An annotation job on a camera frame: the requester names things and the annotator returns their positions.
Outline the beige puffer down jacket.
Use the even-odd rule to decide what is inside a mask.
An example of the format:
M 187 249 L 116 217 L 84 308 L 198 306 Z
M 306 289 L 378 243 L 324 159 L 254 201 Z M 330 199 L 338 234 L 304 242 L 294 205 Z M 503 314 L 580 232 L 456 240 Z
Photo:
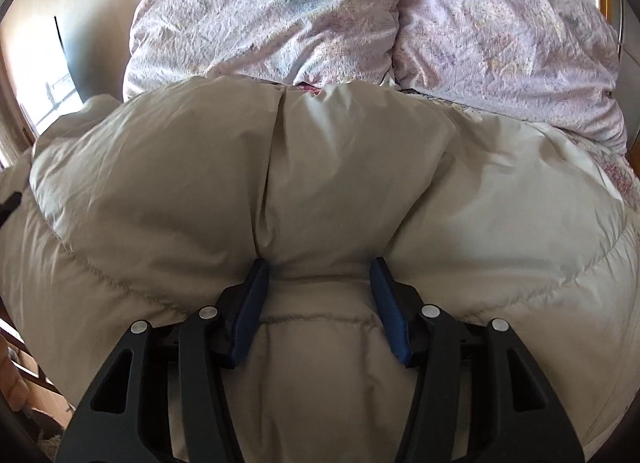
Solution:
M 194 77 L 60 118 L 2 172 L 1 297 L 78 403 L 129 325 L 271 282 L 226 377 L 250 462 L 389 462 L 414 375 L 369 290 L 395 277 L 473 324 L 510 322 L 586 454 L 639 389 L 639 214 L 546 124 L 472 118 L 352 82 Z

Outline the wooden window frame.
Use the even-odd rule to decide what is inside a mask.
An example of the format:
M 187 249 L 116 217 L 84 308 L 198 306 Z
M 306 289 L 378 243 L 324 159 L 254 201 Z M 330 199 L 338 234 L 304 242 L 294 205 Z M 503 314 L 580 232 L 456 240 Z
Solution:
M 15 97 L 4 56 L 1 56 L 0 66 L 1 166 L 6 168 L 34 145 L 35 135 Z

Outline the floral bed sheet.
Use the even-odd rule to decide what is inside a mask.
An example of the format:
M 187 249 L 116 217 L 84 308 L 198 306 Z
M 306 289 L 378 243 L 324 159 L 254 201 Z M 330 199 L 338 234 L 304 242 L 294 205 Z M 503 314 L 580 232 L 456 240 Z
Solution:
M 454 108 L 455 110 L 464 113 L 472 118 L 480 118 L 480 116 L 497 116 L 497 113 L 491 113 L 478 108 L 472 108 L 472 106 L 464 105 L 457 102 L 446 101 L 444 99 L 438 99 L 430 96 L 429 94 L 422 94 L 422 98 L 430 100 L 438 105 L 448 106 L 448 108 Z M 639 214 L 639 178 L 634 173 L 629 160 L 626 160 L 623 155 L 620 155 L 603 144 L 599 144 L 582 136 L 575 134 L 573 131 L 561 129 L 558 130 L 565 134 L 574 145 L 584 151 L 591 157 L 594 163 L 596 163 L 611 180 L 615 189 L 620 192 L 623 197 L 623 201 L 633 212 Z

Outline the dark wall-mounted television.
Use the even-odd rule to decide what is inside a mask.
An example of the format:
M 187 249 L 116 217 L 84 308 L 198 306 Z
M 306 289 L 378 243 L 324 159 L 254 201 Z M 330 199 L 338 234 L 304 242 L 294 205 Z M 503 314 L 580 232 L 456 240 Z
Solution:
M 109 94 L 122 101 L 122 79 L 128 61 L 126 32 L 110 16 L 54 18 L 70 77 L 82 101 Z

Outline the pink crinkled duvet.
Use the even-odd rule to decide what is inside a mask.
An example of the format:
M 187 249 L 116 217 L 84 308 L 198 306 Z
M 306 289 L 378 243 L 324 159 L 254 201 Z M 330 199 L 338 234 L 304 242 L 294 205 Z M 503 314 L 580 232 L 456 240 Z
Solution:
M 626 150 L 613 27 L 584 0 L 142 0 L 122 93 L 191 76 L 390 85 Z

